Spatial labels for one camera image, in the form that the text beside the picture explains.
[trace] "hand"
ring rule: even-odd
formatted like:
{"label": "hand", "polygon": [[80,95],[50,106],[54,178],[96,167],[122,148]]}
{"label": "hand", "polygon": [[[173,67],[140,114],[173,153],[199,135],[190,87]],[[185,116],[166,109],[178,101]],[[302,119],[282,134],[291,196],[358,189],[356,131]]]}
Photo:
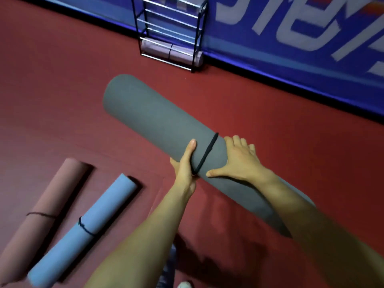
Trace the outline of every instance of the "hand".
{"label": "hand", "polygon": [[224,140],[227,145],[227,164],[220,169],[208,171],[207,177],[227,176],[247,181],[256,187],[275,180],[276,175],[260,163],[253,144],[248,145],[238,135],[233,138],[226,136]]}
{"label": "hand", "polygon": [[187,145],[184,155],[180,159],[180,162],[176,162],[170,158],[169,161],[175,169],[176,179],[174,187],[176,189],[186,192],[187,198],[189,199],[196,189],[197,177],[192,177],[192,170],[190,166],[190,157],[196,148],[196,140],[193,139]]}

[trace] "person's left hand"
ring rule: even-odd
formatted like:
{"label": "person's left hand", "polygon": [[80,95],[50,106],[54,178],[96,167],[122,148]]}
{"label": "person's left hand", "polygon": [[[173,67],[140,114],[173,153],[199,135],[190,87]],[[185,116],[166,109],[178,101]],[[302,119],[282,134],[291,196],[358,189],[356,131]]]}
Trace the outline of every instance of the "person's left hand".
{"label": "person's left hand", "polygon": [[180,162],[176,162],[170,158],[169,161],[175,169],[176,179],[174,187],[186,192],[188,198],[192,196],[196,189],[197,177],[192,177],[192,170],[190,166],[190,157],[196,148],[196,140],[193,139],[187,145],[184,155]]}

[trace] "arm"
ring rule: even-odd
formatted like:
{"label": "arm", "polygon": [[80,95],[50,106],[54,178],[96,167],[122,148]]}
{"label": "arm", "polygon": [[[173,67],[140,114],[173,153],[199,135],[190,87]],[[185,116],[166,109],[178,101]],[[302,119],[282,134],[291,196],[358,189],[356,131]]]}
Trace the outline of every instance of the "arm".
{"label": "arm", "polygon": [[152,288],[156,286],[177,233],[185,206],[196,188],[189,159],[191,140],[180,163],[170,159],[176,180],[154,212],[94,271],[85,288]]}
{"label": "arm", "polygon": [[384,287],[384,260],[287,187],[237,135],[225,138],[228,162],[208,177],[229,176],[254,185],[280,215],[293,239],[334,288]]}

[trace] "black strap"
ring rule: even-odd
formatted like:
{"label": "black strap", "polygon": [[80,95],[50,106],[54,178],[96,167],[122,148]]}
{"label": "black strap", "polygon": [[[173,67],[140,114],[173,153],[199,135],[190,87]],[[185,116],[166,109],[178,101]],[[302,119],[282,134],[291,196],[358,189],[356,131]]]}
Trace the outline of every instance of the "black strap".
{"label": "black strap", "polygon": [[171,52],[171,50],[172,50],[172,46],[173,46],[173,43],[170,45],[170,48],[169,48],[168,60],[170,59],[170,52]]}
{"label": "black strap", "polygon": [[201,167],[203,166],[203,164],[205,162],[205,159],[207,158],[208,154],[212,150],[217,138],[218,138],[218,132],[215,133],[214,137],[212,138],[211,142],[209,143],[207,150],[205,151],[205,153],[204,153],[200,163],[198,164],[198,166],[195,169],[192,169],[192,175],[195,176],[199,173]]}
{"label": "black strap", "polygon": [[78,222],[78,224],[80,225],[80,227],[81,227],[82,229],[84,229],[84,231],[85,231],[86,233],[92,235],[93,237],[96,236],[94,233],[90,232],[88,229],[85,228],[84,223],[81,222],[81,216],[79,217],[79,222]]}
{"label": "black strap", "polygon": [[37,214],[37,215],[41,215],[41,216],[44,216],[44,217],[48,217],[48,218],[52,218],[52,219],[56,219],[57,216],[55,215],[50,215],[50,214],[46,214],[46,213],[42,213],[42,212],[36,212],[36,211],[33,211],[33,212],[28,212],[26,214],[26,216],[30,215],[30,214]]}

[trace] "floor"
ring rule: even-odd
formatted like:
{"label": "floor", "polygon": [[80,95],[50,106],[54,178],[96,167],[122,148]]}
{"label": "floor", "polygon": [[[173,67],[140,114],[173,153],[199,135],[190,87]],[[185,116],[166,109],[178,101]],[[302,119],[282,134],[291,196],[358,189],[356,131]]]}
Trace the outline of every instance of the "floor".
{"label": "floor", "polygon": [[[103,111],[104,89],[121,73],[135,75],[221,135],[253,142],[267,167],[384,255],[382,125],[212,66],[191,74],[141,57],[131,38],[20,0],[0,0],[0,24],[0,250],[66,157],[96,169],[52,244],[120,173],[144,185],[55,287],[82,287],[172,184],[167,155]],[[205,182],[177,240],[175,284],[326,287],[295,243]]]}

